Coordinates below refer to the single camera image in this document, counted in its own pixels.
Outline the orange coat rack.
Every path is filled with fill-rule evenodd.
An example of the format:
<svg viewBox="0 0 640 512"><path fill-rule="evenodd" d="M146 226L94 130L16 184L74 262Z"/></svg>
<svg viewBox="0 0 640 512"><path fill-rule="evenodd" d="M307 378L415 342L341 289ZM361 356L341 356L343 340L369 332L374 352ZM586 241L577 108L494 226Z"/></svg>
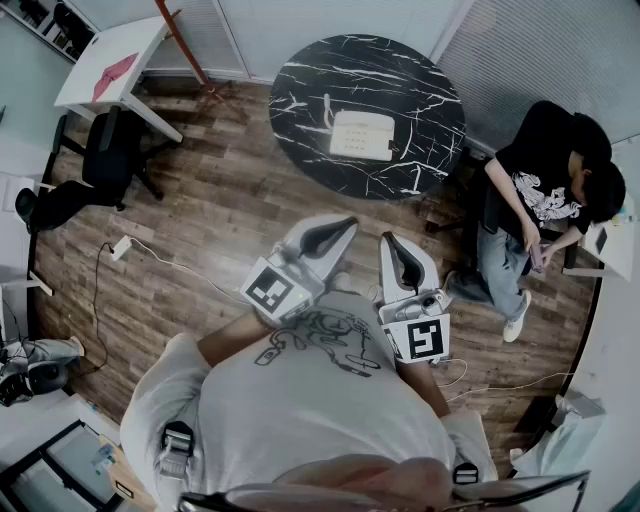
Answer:
<svg viewBox="0 0 640 512"><path fill-rule="evenodd" d="M239 116L243 116L244 112L241 109L236 108L234 105L230 103L228 99L222 96L221 92L225 89L228 89L231 85L231 82L228 81L224 83L222 86L216 87L208 75L204 72L195 56L191 52L189 46L185 42L179 28L176 25L175 18L181 12L180 9L177 9L174 12L170 12L166 6L166 0L154 0L161 16L163 17L169 33L164 37L165 40L174 39L178 48L186 58L187 62L191 66L191 69L195 72L196 77L199 83L202 86L202 91L204 94L203 97L203 108L206 109L212 102L216 102L222 104L232 111L234 111Z"/></svg>

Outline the wooden box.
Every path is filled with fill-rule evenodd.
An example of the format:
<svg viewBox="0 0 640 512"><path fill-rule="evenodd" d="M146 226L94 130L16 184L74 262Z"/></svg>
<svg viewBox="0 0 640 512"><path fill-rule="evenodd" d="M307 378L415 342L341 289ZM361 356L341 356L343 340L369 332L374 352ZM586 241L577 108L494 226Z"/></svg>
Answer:
<svg viewBox="0 0 640 512"><path fill-rule="evenodd" d="M156 503L147 493L119 445L105 435L99 435L101 450L105 452L101 466L106 470L115 493L124 500L127 512L156 512Z"/></svg>

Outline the person's white printed T-shirt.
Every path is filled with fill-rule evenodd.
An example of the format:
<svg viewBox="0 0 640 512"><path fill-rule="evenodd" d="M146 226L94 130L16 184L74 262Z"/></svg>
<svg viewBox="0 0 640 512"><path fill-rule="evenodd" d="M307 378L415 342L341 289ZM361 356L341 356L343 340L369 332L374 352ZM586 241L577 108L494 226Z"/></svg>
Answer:
<svg viewBox="0 0 640 512"><path fill-rule="evenodd" d="M162 448L171 421L192 428L190 457ZM213 368L195 337L170 339L136 386L120 438L141 483L169 509L184 491L267 483L354 454L429 457L448 469L471 462L481 481L497 476L480 415L439 418L399 377L373 304L337 291Z"/></svg>

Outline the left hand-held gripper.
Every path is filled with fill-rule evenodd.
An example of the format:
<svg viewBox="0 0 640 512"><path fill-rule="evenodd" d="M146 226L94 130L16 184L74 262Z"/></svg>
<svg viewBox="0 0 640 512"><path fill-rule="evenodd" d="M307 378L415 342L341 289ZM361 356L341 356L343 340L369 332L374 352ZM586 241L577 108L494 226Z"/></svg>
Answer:
<svg viewBox="0 0 640 512"><path fill-rule="evenodd" d="M240 288L263 321L280 327L313 306L358 230L354 216L321 214L297 222L285 244L260 257Z"/></svg>

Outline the black office chair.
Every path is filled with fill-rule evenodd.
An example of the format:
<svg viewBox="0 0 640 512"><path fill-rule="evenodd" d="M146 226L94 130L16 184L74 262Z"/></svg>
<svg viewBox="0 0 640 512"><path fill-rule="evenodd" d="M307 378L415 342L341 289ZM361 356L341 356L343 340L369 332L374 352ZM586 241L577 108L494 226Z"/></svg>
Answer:
<svg viewBox="0 0 640 512"><path fill-rule="evenodd" d="M31 235L55 230L87 206L124 208L120 199L97 188L69 180L42 195L23 190L18 195L18 213Z"/></svg>
<svg viewBox="0 0 640 512"><path fill-rule="evenodd" d="M57 154L64 146L83 157L83 197L93 204L121 211L126 191L132 180L138 178L156 200L164 198L147 174L147 163L163 150L177 147L177 142L169 139L144 150L142 138L149 131L146 122L136 113L117 106L94 119L84 146L64 134L66 122L65 115L59 118L52 153Z"/></svg>

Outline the black framed glass desk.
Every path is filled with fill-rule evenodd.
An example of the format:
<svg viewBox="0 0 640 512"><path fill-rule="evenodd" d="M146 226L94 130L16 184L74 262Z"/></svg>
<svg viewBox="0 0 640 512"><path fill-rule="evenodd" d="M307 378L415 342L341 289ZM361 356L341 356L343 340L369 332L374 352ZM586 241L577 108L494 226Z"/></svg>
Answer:
<svg viewBox="0 0 640 512"><path fill-rule="evenodd" d="M101 463L99 435L78 420L0 473L8 512L116 512L124 503Z"/></svg>

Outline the person's right forearm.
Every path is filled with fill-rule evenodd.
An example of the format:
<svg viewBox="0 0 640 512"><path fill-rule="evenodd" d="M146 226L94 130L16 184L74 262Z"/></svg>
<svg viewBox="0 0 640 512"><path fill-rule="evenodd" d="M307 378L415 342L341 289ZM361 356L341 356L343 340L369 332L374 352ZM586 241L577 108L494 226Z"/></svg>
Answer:
<svg viewBox="0 0 640 512"><path fill-rule="evenodd" d="M395 362L399 377L412 388L442 418L450 414L450 408L437 385L428 362Z"/></svg>

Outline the white desk with red cloth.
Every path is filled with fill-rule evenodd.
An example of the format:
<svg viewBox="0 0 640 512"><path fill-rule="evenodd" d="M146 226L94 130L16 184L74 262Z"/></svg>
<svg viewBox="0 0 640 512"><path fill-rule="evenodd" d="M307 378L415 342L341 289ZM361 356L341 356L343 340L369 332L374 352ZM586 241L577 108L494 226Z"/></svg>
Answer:
<svg viewBox="0 0 640 512"><path fill-rule="evenodd" d="M96 108L119 106L135 112L151 127L180 143L182 134L133 94L141 73L167 32L164 18L158 16L96 33L72 67L54 105L71 110L89 121L95 120ZM95 99L94 87L104 70L131 55L136 57L131 67Z"/></svg>

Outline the wall shelf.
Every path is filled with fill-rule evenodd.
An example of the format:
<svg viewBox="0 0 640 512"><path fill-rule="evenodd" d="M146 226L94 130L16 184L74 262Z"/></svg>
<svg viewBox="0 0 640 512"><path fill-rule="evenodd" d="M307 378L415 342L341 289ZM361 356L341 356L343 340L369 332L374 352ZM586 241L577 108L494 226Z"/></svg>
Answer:
<svg viewBox="0 0 640 512"><path fill-rule="evenodd" d="M0 0L0 12L73 63L95 35L67 0Z"/></svg>

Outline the person's left forearm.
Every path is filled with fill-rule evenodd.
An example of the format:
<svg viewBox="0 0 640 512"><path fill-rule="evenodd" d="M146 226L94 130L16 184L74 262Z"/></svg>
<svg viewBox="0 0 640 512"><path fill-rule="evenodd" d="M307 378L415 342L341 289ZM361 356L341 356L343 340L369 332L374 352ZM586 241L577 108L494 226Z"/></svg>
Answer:
<svg viewBox="0 0 640 512"><path fill-rule="evenodd" d="M254 310L247 311L197 343L198 350L211 368L260 341L275 328Z"/></svg>

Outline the red cloth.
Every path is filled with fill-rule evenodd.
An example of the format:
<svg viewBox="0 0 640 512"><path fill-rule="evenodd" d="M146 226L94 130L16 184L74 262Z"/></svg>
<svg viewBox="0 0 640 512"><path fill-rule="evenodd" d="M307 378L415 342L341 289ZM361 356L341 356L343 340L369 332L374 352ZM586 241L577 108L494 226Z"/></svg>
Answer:
<svg viewBox="0 0 640 512"><path fill-rule="evenodd" d="M109 85L126 74L135 63L138 53L131 54L106 67L93 89L92 102L95 103L108 89Z"/></svg>

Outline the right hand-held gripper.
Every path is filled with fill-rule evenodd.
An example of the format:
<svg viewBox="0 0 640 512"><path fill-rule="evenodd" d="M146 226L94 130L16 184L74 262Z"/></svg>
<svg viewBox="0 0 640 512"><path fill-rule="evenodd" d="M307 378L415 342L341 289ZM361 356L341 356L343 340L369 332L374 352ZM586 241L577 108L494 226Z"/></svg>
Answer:
<svg viewBox="0 0 640 512"><path fill-rule="evenodd" d="M380 285L386 305L379 309L379 319L395 359L437 363L447 356L449 300L439 289L433 258L411 240L385 232L380 240Z"/></svg>

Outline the white corded telephone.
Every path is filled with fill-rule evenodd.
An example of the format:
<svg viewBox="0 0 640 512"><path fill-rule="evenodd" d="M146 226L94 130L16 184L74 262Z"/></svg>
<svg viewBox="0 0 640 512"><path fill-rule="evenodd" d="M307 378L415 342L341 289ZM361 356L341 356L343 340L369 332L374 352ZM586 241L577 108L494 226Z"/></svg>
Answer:
<svg viewBox="0 0 640 512"><path fill-rule="evenodd" d="M323 95L324 122L331 135L332 155L389 162L392 159L395 121L377 113L345 111L334 114L331 97Z"/></svg>

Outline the round black marble table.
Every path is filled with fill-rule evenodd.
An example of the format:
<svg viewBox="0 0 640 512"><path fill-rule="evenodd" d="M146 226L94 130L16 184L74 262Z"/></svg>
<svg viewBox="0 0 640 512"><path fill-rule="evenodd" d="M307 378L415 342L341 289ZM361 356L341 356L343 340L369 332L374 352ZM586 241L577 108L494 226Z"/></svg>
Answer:
<svg viewBox="0 0 640 512"><path fill-rule="evenodd" d="M389 162L332 155L323 95L341 110L395 121ZM462 152L466 120L446 75L420 52L381 36L316 41L284 63L271 89L269 116L295 166L340 194L367 200L420 196L448 177Z"/></svg>

